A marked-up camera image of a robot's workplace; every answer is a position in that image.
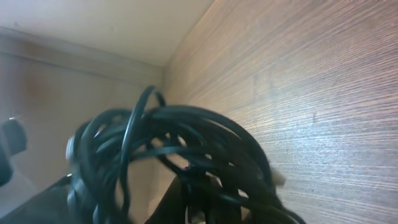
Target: coiled cable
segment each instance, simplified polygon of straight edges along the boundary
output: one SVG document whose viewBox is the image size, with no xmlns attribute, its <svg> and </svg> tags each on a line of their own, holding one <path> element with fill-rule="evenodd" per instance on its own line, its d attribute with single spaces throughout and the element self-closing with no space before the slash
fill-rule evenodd
<svg viewBox="0 0 398 224">
<path fill-rule="evenodd" d="M 145 110 L 152 92 L 158 107 Z M 182 156 L 189 166 L 180 168 L 169 154 Z M 187 189 L 181 193 L 188 198 L 185 205 L 205 210 L 207 223 L 242 223 L 241 207 L 250 209 L 250 223 L 305 223 L 277 197 L 267 157 L 245 129 L 202 108 L 166 106 L 153 86 L 132 111 L 107 110 L 83 124 L 68 142 L 67 157 L 73 169 L 68 204 L 83 223 L 134 223 L 128 217 L 127 167 L 150 157 L 176 173 Z M 114 196 L 118 181 L 121 208 Z"/>
</svg>

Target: cable bundle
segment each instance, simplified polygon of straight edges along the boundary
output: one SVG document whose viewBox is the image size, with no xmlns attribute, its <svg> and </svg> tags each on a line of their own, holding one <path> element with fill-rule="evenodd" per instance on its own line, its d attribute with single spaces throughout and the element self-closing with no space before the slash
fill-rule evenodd
<svg viewBox="0 0 398 224">
<path fill-rule="evenodd" d="M 159 106 L 145 111 L 153 91 Z M 189 166 L 180 168 L 169 154 L 182 156 Z M 267 157 L 246 130 L 208 110 L 166 106 L 153 86 L 133 111 L 108 110 L 83 124 L 68 142 L 67 157 L 74 170 L 68 204 L 83 223 L 133 223 L 127 215 L 127 167 L 149 157 L 176 173 L 183 210 L 202 210 L 206 223 L 304 223 L 278 199 Z M 114 197 L 118 181 L 121 208 Z M 251 211 L 246 220 L 241 207 Z"/>
</svg>

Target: wood grain surface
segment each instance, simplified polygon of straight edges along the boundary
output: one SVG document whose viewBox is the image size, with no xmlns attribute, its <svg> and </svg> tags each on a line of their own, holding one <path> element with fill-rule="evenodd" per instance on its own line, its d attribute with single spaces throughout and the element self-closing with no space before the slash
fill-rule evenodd
<svg viewBox="0 0 398 224">
<path fill-rule="evenodd" d="M 169 103 L 245 127 L 308 223 L 398 223 L 398 1 L 218 0 L 165 70 Z"/>
</svg>

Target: dark object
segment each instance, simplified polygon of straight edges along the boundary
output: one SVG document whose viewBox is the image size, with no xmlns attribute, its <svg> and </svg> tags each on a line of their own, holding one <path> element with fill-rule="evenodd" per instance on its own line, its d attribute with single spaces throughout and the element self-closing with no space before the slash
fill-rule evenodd
<svg viewBox="0 0 398 224">
<path fill-rule="evenodd" d="M 26 135 L 22 125 L 16 119 L 5 121 L 0 130 L 0 186 L 12 177 L 9 157 L 25 150 Z"/>
<path fill-rule="evenodd" d="M 74 224 L 67 204 L 69 176 L 61 178 L 26 203 L 0 218 L 0 224 Z"/>
<path fill-rule="evenodd" d="M 0 141 L 0 186 L 8 183 L 11 180 L 12 173 L 12 167 L 2 146 L 2 142 Z"/>
<path fill-rule="evenodd" d="M 202 211 L 206 223 L 304 223 L 276 196 L 267 157 L 246 130 L 208 110 L 166 106 L 158 91 L 159 107 L 144 111 L 153 91 L 153 86 L 147 88 L 133 111 L 108 110 L 83 124 L 69 141 L 74 174 L 68 204 L 82 223 L 134 223 L 127 216 L 127 166 L 149 157 L 177 177 L 147 223 L 183 224 L 185 211 L 188 220 Z M 162 146 L 153 144 L 155 139 Z M 179 154 L 190 165 L 181 169 L 167 154 Z M 124 194 L 121 209 L 114 198 L 118 180 Z M 243 221 L 241 207 L 251 211 Z"/>
<path fill-rule="evenodd" d="M 26 134 L 16 119 L 9 119 L 1 125 L 6 138 L 10 155 L 13 156 L 26 150 Z"/>
</svg>

